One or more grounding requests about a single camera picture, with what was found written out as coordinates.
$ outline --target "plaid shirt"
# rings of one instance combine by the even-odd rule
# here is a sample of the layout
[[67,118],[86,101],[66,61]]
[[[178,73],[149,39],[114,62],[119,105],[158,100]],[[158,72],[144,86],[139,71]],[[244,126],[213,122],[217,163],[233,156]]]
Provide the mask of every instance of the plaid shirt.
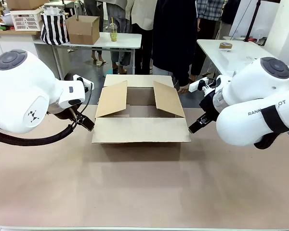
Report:
[[197,0],[198,18],[219,21],[224,0]]

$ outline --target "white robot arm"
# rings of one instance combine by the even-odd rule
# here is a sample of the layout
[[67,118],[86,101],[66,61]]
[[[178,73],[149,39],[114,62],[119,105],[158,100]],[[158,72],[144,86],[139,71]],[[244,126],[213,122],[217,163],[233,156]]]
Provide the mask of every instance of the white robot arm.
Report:
[[192,133],[216,121],[226,143],[265,149],[289,131],[289,68],[282,61],[255,60],[233,77],[218,76],[215,89],[197,84],[205,92],[200,106],[206,113],[190,127]]
[[0,129],[26,133],[38,126],[46,114],[55,114],[92,130],[94,123],[77,109],[93,83],[79,76],[74,80],[57,80],[30,52],[4,53],[0,56]]

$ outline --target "black cable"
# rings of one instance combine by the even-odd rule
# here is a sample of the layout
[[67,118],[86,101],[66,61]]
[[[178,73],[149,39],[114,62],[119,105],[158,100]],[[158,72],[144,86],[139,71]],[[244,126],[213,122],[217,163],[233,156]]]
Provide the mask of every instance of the black cable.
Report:
[[83,108],[83,110],[81,111],[81,113],[80,113],[79,115],[81,115],[81,114],[84,112],[84,110],[86,110],[86,108],[87,108],[88,105],[89,105],[89,102],[90,102],[90,99],[91,99],[91,95],[92,95],[92,88],[93,88],[93,84],[91,83],[91,89],[90,89],[90,95],[89,95],[88,102],[87,102],[86,106]]
[[0,142],[15,145],[15,146],[41,146],[46,144],[55,143],[60,141],[70,135],[73,132],[74,128],[71,125],[68,125],[66,129],[59,132],[54,136],[50,136],[47,138],[39,138],[39,139],[23,139],[10,135],[6,135],[0,132]]
[[236,27],[236,29],[235,29],[235,31],[234,31],[234,33],[233,33],[233,35],[232,35],[232,37],[231,37],[231,39],[230,40],[232,40],[232,38],[233,38],[233,36],[235,35],[235,33],[236,33],[236,30],[238,29],[238,27],[240,26],[240,24],[241,24],[241,22],[242,22],[242,20],[243,20],[243,18],[244,18],[244,15],[245,15],[245,13],[246,13],[246,11],[247,11],[247,9],[249,8],[249,6],[250,6],[250,3],[251,3],[251,0],[250,0],[250,2],[249,2],[249,4],[248,4],[248,6],[247,6],[247,8],[246,8],[246,10],[245,10],[245,12],[244,12],[244,14],[243,14],[243,16],[242,16],[242,18],[241,18],[241,20],[240,20],[240,22],[239,22],[239,24],[237,25],[237,27]]

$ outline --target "black and white striped bag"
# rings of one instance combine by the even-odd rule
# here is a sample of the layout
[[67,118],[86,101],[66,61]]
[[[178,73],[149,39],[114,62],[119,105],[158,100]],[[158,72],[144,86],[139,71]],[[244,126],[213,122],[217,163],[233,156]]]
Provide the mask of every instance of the black and white striped bag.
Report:
[[69,42],[64,14],[53,16],[41,13],[43,26],[40,39],[49,45],[61,45]]

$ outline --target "hand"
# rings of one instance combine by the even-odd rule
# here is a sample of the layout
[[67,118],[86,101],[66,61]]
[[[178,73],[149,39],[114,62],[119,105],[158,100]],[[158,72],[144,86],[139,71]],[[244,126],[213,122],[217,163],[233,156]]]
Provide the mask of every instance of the hand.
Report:
[[184,87],[180,87],[180,90],[178,91],[178,93],[179,94],[185,94],[185,93],[188,93],[188,90],[189,90],[189,84],[187,84]]
[[200,31],[199,25],[200,25],[200,18],[198,19],[198,24],[197,24],[197,30],[198,30],[198,32]]

